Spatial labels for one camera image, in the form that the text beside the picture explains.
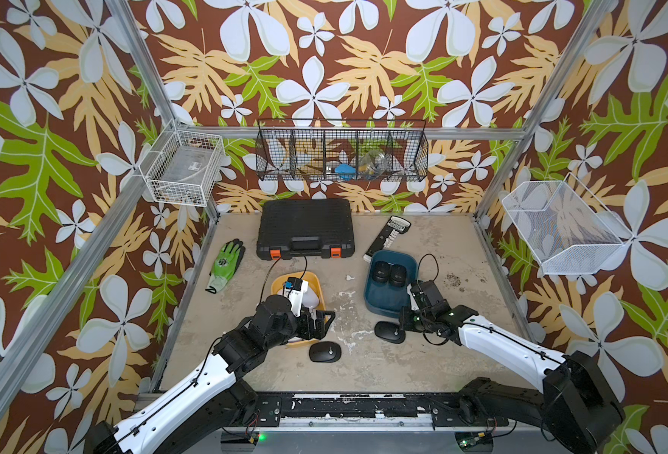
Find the yellow plastic tray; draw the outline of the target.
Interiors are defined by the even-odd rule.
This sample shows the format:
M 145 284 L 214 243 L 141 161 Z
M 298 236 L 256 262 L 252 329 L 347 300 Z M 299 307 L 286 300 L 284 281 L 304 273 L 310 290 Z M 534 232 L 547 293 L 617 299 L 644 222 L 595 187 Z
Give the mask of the yellow plastic tray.
M 320 282 L 312 272 L 287 274 L 275 279 L 271 297 L 277 303 L 273 327 L 280 345 L 321 341 L 335 313 L 326 310 Z

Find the white mouse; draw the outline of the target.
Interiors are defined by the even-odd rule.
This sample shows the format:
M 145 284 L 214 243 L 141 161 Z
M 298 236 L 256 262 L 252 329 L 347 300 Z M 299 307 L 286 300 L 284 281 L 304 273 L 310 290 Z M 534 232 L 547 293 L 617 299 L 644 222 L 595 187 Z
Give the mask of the white mouse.
M 307 310 L 316 310 L 318 306 L 319 297 L 311 288 L 307 288 L 305 291 L 302 291 L 301 308 L 307 308 Z

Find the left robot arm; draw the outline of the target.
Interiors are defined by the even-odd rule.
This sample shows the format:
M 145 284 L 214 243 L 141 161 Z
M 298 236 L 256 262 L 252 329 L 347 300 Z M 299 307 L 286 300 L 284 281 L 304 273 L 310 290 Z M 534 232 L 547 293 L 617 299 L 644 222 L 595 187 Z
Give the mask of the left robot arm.
M 322 340 L 336 319 L 332 310 L 303 309 L 271 295 L 256 312 L 211 344 L 205 359 L 144 410 L 116 425 L 106 422 L 84 436 L 85 453 L 182 453 L 248 414 L 256 392 L 237 382 L 265 361 L 269 350 L 293 338 Z

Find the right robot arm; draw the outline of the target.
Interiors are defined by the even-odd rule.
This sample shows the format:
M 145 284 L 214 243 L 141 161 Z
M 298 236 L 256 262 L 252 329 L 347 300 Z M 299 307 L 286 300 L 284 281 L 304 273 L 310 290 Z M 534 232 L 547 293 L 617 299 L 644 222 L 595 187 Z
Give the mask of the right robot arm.
M 481 353 L 528 387 L 476 378 L 459 393 L 462 419 L 507 418 L 539 428 L 571 453 L 594 453 L 625 421 L 625 411 L 593 357 L 564 354 L 510 333 L 468 306 L 450 306 L 434 281 L 407 287 L 404 329 Z

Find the teal plastic tray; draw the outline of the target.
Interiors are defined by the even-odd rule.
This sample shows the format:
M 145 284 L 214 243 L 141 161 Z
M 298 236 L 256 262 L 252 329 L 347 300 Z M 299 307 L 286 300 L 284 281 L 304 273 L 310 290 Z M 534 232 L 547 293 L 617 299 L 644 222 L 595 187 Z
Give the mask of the teal plastic tray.
M 378 284 L 371 279 L 371 270 L 377 261 L 386 261 L 393 264 L 402 265 L 408 271 L 408 284 L 404 288 L 392 287 L 387 284 Z M 407 293 L 407 287 L 417 278 L 417 264 L 415 259 L 407 253 L 398 253 L 391 250 L 381 250 L 372 258 L 364 290 L 364 301 L 368 310 L 371 312 L 390 318 L 397 318 L 400 310 L 410 305 L 410 297 Z

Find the black mouse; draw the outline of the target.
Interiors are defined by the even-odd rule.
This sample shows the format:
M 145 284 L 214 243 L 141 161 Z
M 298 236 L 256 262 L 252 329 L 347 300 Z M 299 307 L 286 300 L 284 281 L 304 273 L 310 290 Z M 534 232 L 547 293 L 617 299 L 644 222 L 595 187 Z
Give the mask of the black mouse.
M 342 348 L 337 342 L 317 342 L 309 348 L 309 359 L 314 363 L 334 363 L 341 357 Z
M 390 280 L 392 265 L 386 261 L 377 261 L 371 270 L 371 279 L 378 284 L 387 284 Z
M 408 284 L 407 268 L 393 264 L 390 268 L 389 284 L 395 288 L 404 288 Z
M 406 331 L 397 323 L 377 322 L 374 333 L 378 339 L 390 342 L 390 344 L 403 344 L 406 339 Z

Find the black bit holder strip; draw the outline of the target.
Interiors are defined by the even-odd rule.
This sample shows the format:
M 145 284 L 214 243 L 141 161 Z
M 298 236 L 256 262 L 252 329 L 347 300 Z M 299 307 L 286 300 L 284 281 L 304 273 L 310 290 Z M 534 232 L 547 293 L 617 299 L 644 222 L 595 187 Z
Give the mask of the black bit holder strip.
M 375 253 L 389 249 L 394 241 L 399 236 L 405 235 L 411 227 L 411 221 L 400 216 L 391 216 L 362 257 L 364 261 L 370 263 Z

